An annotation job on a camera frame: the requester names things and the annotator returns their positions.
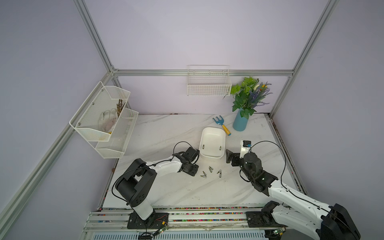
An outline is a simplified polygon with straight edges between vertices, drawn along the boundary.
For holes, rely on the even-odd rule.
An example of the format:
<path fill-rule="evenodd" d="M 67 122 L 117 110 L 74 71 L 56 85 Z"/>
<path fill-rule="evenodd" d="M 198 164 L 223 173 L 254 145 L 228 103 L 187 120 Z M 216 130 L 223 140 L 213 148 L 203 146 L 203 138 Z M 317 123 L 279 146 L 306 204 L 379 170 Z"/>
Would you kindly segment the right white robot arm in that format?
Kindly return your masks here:
<path fill-rule="evenodd" d="M 314 240 L 359 240 L 361 234 L 346 208 L 319 202 L 284 184 L 266 172 L 253 152 L 226 150 L 226 162 L 239 167 L 254 189 L 272 200 L 262 209 L 264 216 L 295 229 Z"/>

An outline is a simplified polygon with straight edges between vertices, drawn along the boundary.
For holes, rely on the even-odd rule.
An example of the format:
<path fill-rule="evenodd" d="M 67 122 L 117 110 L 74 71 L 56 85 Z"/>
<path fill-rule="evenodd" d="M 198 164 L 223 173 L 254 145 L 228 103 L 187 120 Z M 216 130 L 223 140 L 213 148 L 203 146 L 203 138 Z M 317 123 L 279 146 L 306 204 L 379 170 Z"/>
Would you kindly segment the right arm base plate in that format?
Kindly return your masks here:
<path fill-rule="evenodd" d="M 246 212 L 246 218 L 249 228 L 280 228 L 283 225 L 278 224 L 270 213 L 265 212 Z"/>

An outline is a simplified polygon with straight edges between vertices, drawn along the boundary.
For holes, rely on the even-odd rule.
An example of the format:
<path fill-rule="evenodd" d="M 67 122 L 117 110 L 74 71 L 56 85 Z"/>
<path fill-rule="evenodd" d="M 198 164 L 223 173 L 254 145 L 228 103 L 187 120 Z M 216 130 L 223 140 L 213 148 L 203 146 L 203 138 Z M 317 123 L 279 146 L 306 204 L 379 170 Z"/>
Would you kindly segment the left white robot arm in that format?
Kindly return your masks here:
<path fill-rule="evenodd" d="M 186 173 L 194 177 L 198 172 L 197 160 L 200 151 L 189 147 L 184 152 L 174 153 L 169 158 L 155 162 L 134 160 L 127 170 L 117 178 L 113 190 L 117 190 L 128 206 L 142 221 L 155 216 L 155 210 L 147 200 L 147 196 L 157 177 L 173 173 Z"/>

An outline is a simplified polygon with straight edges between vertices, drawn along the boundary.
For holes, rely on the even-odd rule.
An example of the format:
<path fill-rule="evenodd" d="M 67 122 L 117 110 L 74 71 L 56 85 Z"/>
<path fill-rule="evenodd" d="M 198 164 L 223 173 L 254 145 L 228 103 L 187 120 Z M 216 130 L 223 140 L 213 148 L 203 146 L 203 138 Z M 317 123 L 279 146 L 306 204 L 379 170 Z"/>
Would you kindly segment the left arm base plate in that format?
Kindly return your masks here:
<path fill-rule="evenodd" d="M 153 212 L 146 220 L 142 220 L 140 216 L 133 212 L 130 214 L 127 229 L 129 230 L 158 230 L 168 224 L 169 213 L 156 213 Z"/>

